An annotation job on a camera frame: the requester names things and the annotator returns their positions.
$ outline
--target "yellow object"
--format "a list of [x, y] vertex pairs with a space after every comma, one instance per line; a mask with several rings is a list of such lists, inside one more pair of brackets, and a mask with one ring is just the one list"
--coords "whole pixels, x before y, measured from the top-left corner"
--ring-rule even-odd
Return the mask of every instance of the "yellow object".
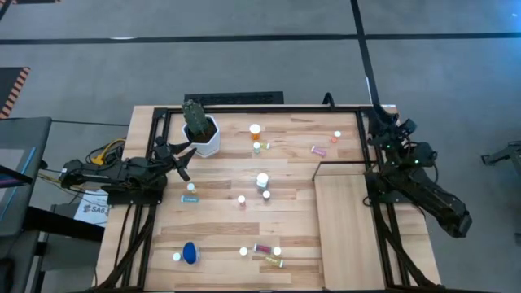
[[125, 142], [125, 140], [123, 138], [119, 138], [117, 140], [113, 140], [111, 143], [109, 143], [107, 145], [107, 147], [105, 147], [105, 149], [101, 152], [101, 154], [99, 155], [96, 155], [92, 160], [91, 162], [93, 164], [97, 164], [97, 165], [103, 165], [105, 164], [105, 155], [107, 154], [107, 151], [116, 143], [116, 142]]

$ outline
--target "wooden tabletop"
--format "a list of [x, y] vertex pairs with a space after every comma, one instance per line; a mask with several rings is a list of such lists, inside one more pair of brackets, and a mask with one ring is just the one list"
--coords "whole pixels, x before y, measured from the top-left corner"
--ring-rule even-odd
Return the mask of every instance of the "wooden tabletop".
[[[144, 156], [154, 107], [134, 108], [124, 157]], [[201, 159], [197, 155], [188, 173], [195, 183], [198, 203], [181, 203], [186, 183], [168, 174], [164, 200], [158, 206], [145, 289], [255, 290], [321, 289], [324, 287], [321, 239], [312, 176], [321, 160], [363, 160], [357, 122], [351, 113], [215, 114], [221, 129], [221, 150]], [[254, 154], [249, 125], [261, 125], [261, 141], [269, 150]], [[184, 142], [182, 115], [173, 115], [170, 143]], [[342, 132], [331, 143], [333, 132]], [[311, 146], [326, 150], [313, 154]], [[363, 165], [321, 168], [324, 174], [362, 174]], [[272, 199], [265, 203], [255, 187], [258, 173], [270, 177]], [[244, 195], [241, 208], [237, 197]], [[421, 214], [407, 204], [397, 205], [405, 250], [433, 282], [439, 281], [427, 227]], [[114, 207], [99, 253], [97, 273], [103, 280], [112, 270], [126, 206]], [[125, 230], [120, 256], [126, 251], [134, 209]], [[172, 254], [193, 241], [201, 251], [197, 265], [174, 262]], [[282, 248], [284, 268], [253, 253], [255, 243]], [[239, 248], [248, 247], [247, 256]], [[131, 285], [137, 281], [140, 251], [134, 261]]]

